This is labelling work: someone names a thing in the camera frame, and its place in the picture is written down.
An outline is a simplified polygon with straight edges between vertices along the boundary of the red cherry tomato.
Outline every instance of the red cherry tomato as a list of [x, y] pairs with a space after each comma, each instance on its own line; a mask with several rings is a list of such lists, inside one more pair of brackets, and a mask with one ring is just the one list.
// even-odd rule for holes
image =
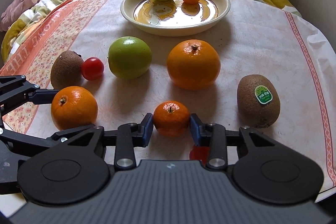
[[202, 164], [205, 165], [207, 163], [209, 155], [209, 147], [206, 146], [193, 146], [193, 149], [189, 153], [190, 160], [200, 160]]
[[103, 75], [104, 64], [99, 58], [90, 57], [84, 61], [81, 70], [82, 75], [86, 80], [93, 81]]

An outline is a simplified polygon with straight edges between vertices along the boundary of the plate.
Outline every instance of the plate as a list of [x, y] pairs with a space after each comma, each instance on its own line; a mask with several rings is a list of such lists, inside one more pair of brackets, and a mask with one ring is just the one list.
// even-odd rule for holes
[[203, 32], [218, 23], [230, 10], [230, 0], [123, 0], [125, 19], [140, 30], [164, 37], [182, 37]]

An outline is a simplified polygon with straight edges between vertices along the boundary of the kiwi sticker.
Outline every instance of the kiwi sticker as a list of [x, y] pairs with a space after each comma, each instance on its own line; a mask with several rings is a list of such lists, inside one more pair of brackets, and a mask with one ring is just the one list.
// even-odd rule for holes
[[254, 94], [259, 103], [263, 105], [266, 105], [273, 99], [271, 92], [264, 85], [257, 86], [254, 90]]

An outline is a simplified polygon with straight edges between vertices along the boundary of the kiwi fruit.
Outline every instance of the kiwi fruit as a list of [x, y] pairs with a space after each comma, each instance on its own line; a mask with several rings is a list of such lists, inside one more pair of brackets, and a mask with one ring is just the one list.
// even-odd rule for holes
[[[257, 99], [255, 95], [255, 90], [257, 87], [263, 96], [264, 92], [267, 97], [262, 98], [261, 102]], [[238, 112], [242, 120], [247, 123], [247, 125], [254, 128], [266, 128], [275, 123], [280, 114], [280, 99], [277, 91], [275, 90], [272, 83], [262, 75], [248, 75], [243, 77], [237, 89], [237, 104]]]
[[83, 62], [82, 57], [76, 52], [62, 52], [56, 58], [50, 72], [50, 82], [54, 89], [79, 85], [82, 78], [81, 66]]

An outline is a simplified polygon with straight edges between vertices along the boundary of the fruit stem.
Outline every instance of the fruit stem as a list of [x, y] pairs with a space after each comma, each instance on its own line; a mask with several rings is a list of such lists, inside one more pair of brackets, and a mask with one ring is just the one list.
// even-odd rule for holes
[[64, 105], [64, 104], [66, 103], [66, 99], [62, 97], [62, 98], [59, 100], [59, 102], [61, 103], [61, 105]]

